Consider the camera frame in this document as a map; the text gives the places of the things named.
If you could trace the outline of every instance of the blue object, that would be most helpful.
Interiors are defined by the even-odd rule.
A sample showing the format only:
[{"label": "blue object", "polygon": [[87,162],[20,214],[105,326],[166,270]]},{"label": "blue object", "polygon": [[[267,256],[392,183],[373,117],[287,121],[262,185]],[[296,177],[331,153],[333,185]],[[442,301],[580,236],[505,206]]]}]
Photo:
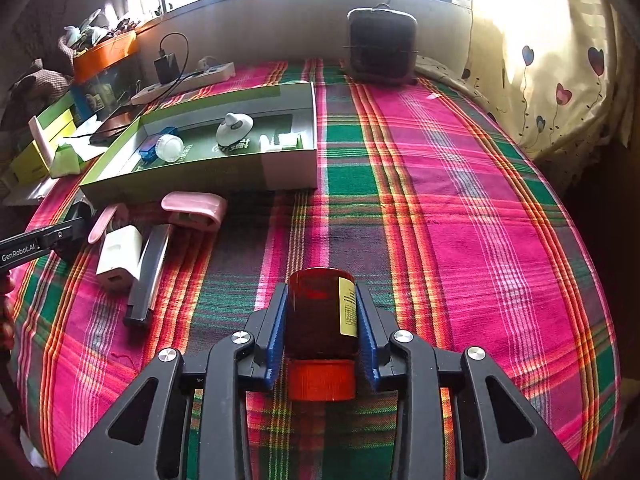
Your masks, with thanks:
[{"label": "blue object", "polygon": [[285,323],[285,311],[287,309],[287,289],[280,298],[280,304],[278,306],[278,313],[273,324],[273,331],[271,332],[271,338],[269,339],[269,345],[266,352],[266,367],[267,373],[265,376],[265,382],[268,388],[273,389],[273,385],[280,373],[280,365],[282,364],[282,354],[284,353],[284,323]]},{"label": "blue object", "polygon": [[180,137],[176,126],[167,126],[163,128],[158,135],[175,135],[176,137]]},{"label": "blue object", "polygon": [[69,91],[71,92],[71,97],[74,99],[74,104],[76,105],[76,111],[78,112],[80,124],[83,124],[87,119],[93,117],[95,112],[91,111],[89,105],[86,102],[85,92],[77,85],[72,84],[69,87]]},{"label": "blue object", "polygon": [[377,390],[380,372],[378,370],[378,348],[373,337],[367,309],[360,289],[356,287],[356,310],[358,313],[358,342],[360,343],[360,362],[369,384]]},{"label": "blue object", "polygon": [[158,139],[163,135],[174,135],[178,137],[178,128],[175,126],[167,126],[166,128],[163,128],[160,133],[149,135],[138,149],[138,153],[142,160],[150,163],[158,158],[158,154],[156,153],[156,142],[158,142]]}]

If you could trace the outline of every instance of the floral curtain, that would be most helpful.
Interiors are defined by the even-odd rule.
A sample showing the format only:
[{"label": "floral curtain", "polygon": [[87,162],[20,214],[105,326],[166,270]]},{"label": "floral curtain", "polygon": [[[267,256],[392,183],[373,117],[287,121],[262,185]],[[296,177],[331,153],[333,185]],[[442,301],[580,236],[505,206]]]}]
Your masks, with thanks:
[{"label": "floral curtain", "polygon": [[563,193],[632,123],[636,48],[605,0],[472,0],[462,80]]}]

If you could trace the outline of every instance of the yellow box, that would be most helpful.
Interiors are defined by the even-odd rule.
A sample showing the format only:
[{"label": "yellow box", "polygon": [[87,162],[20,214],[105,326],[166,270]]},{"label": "yellow box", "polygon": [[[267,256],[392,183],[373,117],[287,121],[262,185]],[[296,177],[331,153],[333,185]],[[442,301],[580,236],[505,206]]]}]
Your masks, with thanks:
[{"label": "yellow box", "polygon": [[[68,108],[56,117],[46,128],[45,138],[55,151],[60,139],[70,136],[76,130],[71,110]],[[20,155],[16,156],[9,166],[15,173],[19,184],[31,184],[49,175],[49,168],[45,164],[35,140],[31,141]]]}]

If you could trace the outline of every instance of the blue gripper pad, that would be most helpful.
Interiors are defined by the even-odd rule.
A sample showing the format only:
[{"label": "blue gripper pad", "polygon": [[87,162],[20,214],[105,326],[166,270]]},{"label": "blue gripper pad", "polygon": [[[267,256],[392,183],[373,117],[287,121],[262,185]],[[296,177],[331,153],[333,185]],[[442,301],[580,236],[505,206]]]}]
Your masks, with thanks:
[{"label": "blue gripper pad", "polygon": [[280,297],[280,303],[278,304],[278,310],[276,312],[276,318],[273,323],[273,331],[267,345],[266,351],[266,374],[264,381],[269,390],[273,390],[273,385],[280,373],[280,366],[282,365],[282,355],[284,353],[284,324],[285,313],[287,308],[287,287],[284,287],[284,291]]},{"label": "blue gripper pad", "polygon": [[356,309],[358,313],[358,342],[360,345],[360,362],[364,374],[374,391],[378,390],[380,372],[378,370],[378,347],[373,337],[367,309],[364,306],[360,288],[356,287]]}]

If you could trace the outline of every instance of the power strip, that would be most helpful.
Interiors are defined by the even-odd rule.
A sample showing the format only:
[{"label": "power strip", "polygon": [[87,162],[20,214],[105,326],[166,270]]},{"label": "power strip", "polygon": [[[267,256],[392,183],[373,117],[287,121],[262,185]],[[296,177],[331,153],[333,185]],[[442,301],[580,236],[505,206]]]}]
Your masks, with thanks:
[{"label": "power strip", "polygon": [[[195,90],[196,88],[202,88],[203,86],[213,85],[215,83],[222,83],[229,78],[236,75],[236,67],[233,63],[226,63],[224,65],[212,66],[206,72],[191,74],[184,77],[173,90],[167,93],[166,97],[171,97],[182,92],[188,92],[189,90]],[[134,105],[146,105],[154,99],[160,97],[173,85],[175,81],[161,85],[156,83],[141,90],[139,93],[131,98],[131,103]]]}]

